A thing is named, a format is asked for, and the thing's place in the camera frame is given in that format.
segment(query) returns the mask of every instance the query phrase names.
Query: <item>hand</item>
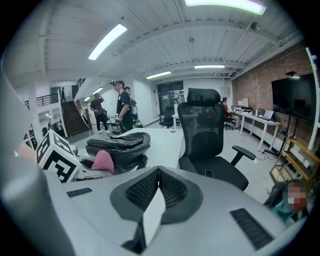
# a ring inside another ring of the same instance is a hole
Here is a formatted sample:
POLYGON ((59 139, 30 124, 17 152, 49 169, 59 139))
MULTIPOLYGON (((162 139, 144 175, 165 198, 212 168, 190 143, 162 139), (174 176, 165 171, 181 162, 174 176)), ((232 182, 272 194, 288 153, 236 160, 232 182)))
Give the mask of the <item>hand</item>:
POLYGON ((121 121, 122 121, 122 118, 120 116, 118 116, 118 118, 115 120, 115 123, 117 125, 119 125, 121 123, 121 121))

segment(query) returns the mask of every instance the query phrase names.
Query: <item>black t-shirt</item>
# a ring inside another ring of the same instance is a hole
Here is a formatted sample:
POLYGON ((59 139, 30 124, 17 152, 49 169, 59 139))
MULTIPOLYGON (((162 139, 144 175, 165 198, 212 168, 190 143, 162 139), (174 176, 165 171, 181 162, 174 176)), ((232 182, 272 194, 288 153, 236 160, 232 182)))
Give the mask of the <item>black t-shirt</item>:
POLYGON ((103 109, 102 109, 102 106, 101 106, 101 99, 98 99, 98 100, 93 100, 93 101, 91 101, 91 103, 90 103, 90 106, 91 106, 91 108, 92 109, 94 109, 94 110, 98 110, 98 113, 96 113, 96 112, 94 112, 94 115, 95 116, 99 116, 99 115, 101 115, 102 113, 103 113, 103 109))
POLYGON ((118 102, 116 104, 116 113, 119 115, 124 107, 124 105, 129 105, 127 112, 122 117, 123 120, 131 120, 131 110, 130 110, 130 96, 126 91, 121 92, 118 97, 118 102))

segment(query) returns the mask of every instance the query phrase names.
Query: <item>pants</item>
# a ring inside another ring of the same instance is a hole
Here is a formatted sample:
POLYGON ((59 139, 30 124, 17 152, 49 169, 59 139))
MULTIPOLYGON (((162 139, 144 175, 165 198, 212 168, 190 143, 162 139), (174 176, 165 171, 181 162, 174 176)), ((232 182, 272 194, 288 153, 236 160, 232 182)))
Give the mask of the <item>pants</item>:
POLYGON ((100 121, 103 123, 104 129, 108 130, 107 120, 106 120, 104 114, 95 115, 94 117, 96 120, 96 128, 98 129, 98 131, 100 131, 100 121))
POLYGON ((128 119, 128 120, 122 120, 120 123, 120 129, 121 129, 121 133, 124 134, 127 131, 130 131, 133 129, 133 121, 132 118, 128 119))
POLYGON ((231 119, 235 120, 235 128, 239 128, 240 126, 240 117, 238 115, 232 115, 231 119))

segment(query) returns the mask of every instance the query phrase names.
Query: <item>black and white marker cube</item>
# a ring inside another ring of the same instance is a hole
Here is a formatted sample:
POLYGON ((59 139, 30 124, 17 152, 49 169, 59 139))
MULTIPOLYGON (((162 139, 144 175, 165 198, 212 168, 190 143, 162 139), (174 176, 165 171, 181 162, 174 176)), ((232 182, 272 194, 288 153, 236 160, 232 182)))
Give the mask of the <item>black and white marker cube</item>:
POLYGON ((35 152, 38 165, 44 170, 55 172, 62 183, 70 182, 82 166, 69 143, 52 129, 44 136, 35 152))

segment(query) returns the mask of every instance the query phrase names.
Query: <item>desk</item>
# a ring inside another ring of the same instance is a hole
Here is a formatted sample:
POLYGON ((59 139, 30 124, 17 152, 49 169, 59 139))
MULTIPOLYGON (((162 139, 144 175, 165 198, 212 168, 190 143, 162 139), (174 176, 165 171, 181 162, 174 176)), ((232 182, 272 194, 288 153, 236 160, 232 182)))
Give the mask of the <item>desk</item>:
POLYGON ((262 144, 264 143, 264 138, 265 138, 265 135, 266 135, 266 132, 267 132, 267 127, 268 126, 275 126, 275 131, 274 131, 274 134, 273 134, 273 138, 272 138, 272 141, 271 141, 270 147, 269 147, 269 150, 272 149, 272 145, 273 145, 273 143, 274 143, 274 141, 276 139, 277 132, 278 132, 278 127, 279 127, 279 124, 277 122, 267 121, 267 120, 264 120, 262 118, 258 118, 255 115, 251 115, 250 113, 247 113, 247 112, 235 112, 234 114, 242 116, 240 135, 242 135, 242 131, 244 129, 245 118, 252 119, 250 135, 252 135, 252 131, 253 131, 253 128, 254 128, 254 125, 255 125, 255 121, 258 121, 258 122, 264 124, 263 133, 262 133, 262 136, 261 136, 260 144, 259 144, 258 149, 257 149, 258 151, 260 151, 260 148, 261 148, 262 144))
POLYGON ((179 167, 181 145, 184 136, 182 129, 134 128, 121 134, 121 136, 137 132, 144 132, 150 135, 150 148, 144 153, 148 157, 146 167, 179 167))

